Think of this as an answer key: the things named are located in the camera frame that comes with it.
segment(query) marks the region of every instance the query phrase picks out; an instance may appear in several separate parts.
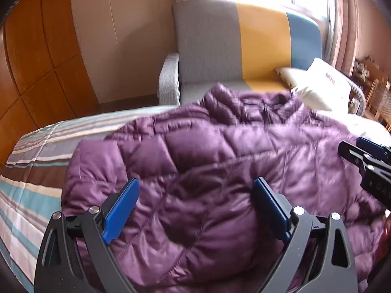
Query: sofa backrest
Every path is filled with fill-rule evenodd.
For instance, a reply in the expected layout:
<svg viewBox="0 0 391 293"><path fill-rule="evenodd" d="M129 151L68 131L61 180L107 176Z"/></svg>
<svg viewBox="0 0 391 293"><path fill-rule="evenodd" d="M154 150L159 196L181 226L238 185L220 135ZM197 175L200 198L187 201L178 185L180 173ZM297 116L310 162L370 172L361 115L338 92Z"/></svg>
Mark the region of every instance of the sofa backrest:
<svg viewBox="0 0 391 293"><path fill-rule="evenodd" d="M181 83L277 80L277 67L308 69L322 58L317 24L285 10L242 0L174 5Z"/></svg>

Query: blue gripper pad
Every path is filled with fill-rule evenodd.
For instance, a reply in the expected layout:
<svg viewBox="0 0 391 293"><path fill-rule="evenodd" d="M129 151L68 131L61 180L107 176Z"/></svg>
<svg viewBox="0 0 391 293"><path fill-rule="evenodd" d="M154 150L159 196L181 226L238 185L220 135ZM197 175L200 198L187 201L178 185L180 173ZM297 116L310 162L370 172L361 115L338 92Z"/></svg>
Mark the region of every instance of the blue gripper pad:
<svg viewBox="0 0 391 293"><path fill-rule="evenodd" d="M254 181L253 186L254 201L265 218L274 236L287 244L291 239L290 214L285 212L276 194L267 185L266 181L260 177Z"/></svg>
<svg viewBox="0 0 391 293"><path fill-rule="evenodd" d="M384 154L384 149L381 145L378 145L372 141L364 139L363 137L359 137L356 140L356 146L359 149L362 149L368 154L372 155L374 158L376 158L379 161L383 161L386 158L386 155Z"/></svg>
<svg viewBox="0 0 391 293"><path fill-rule="evenodd" d="M140 182L136 179L132 179L118 197L104 220L102 238L107 245L109 245L112 240L119 237L134 205L136 205L139 195Z"/></svg>

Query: wall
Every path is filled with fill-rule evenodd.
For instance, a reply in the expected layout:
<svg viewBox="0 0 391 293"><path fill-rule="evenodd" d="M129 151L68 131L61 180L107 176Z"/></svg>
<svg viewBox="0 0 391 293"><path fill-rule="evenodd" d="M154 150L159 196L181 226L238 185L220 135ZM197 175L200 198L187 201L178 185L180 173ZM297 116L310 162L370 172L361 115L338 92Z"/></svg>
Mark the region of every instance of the wall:
<svg viewBox="0 0 391 293"><path fill-rule="evenodd" d="M175 51L173 0L71 0L83 60L99 103L155 94Z"/></svg>
<svg viewBox="0 0 391 293"><path fill-rule="evenodd" d="M0 30L0 167L22 135L97 105L70 0L19 0Z"/></svg>
<svg viewBox="0 0 391 293"><path fill-rule="evenodd" d="M359 37L357 58L369 55L391 73L391 27L372 0L358 0Z"/></svg>

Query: pillow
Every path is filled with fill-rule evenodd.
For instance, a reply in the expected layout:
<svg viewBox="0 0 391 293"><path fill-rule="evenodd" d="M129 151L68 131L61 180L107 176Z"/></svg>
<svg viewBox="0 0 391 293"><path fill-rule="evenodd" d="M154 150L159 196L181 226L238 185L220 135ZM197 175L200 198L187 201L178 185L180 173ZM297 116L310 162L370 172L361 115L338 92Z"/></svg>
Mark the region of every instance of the pillow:
<svg viewBox="0 0 391 293"><path fill-rule="evenodd" d="M348 113L350 85L343 74L321 59L316 58L307 71L290 67L275 70L309 108Z"/></svg>

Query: multicolored sofa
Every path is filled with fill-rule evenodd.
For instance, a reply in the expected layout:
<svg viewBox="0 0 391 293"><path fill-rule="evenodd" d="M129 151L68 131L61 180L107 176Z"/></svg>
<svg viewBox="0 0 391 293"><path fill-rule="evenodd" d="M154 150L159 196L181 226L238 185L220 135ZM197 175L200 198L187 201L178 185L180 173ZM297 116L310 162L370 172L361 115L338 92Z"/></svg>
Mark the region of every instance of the multicolored sofa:
<svg viewBox="0 0 391 293"><path fill-rule="evenodd" d="M199 100L215 83L234 91L286 89L274 69L308 69L322 58L317 24L291 10L243 0L189 0L173 8L178 53L159 78L159 104Z"/></svg>

